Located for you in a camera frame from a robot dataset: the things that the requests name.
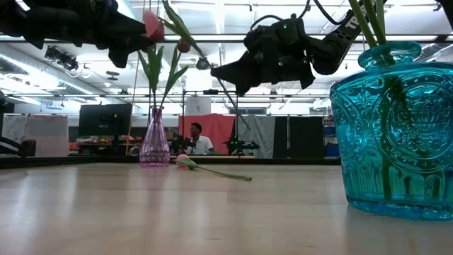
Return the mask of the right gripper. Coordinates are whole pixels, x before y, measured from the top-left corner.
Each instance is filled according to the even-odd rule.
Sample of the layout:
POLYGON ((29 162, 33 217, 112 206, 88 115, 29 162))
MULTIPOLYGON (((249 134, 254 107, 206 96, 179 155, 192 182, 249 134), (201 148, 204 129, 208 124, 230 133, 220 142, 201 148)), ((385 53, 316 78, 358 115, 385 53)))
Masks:
POLYGON ((262 83, 298 81, 305 89, 314 82, 302 19, 291 17, 260 25, 247 33, 243 43, 247 56, 210 71, 213 77, 234 84, 238 96, 262 83))

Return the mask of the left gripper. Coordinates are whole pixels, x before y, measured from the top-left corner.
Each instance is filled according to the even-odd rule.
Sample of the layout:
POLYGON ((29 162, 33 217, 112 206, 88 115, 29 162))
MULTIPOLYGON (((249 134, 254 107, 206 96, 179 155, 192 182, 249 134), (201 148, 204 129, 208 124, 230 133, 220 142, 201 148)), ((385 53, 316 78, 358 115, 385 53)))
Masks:
MULTIPOLYGON (((105 35, 129 46, 146 48, 155 45, 146 36, 146 26, 117 12, 118 3, 93 1, 25 1, 25 9, 15 0, 1 1, 1 32, 42 48, 44 40, 66 40, 81 46, 93 43, 95 31, 105 25, 105 35)), ((124 69, 129 52, 126 47, 110 46, 108 57, 124 69)))

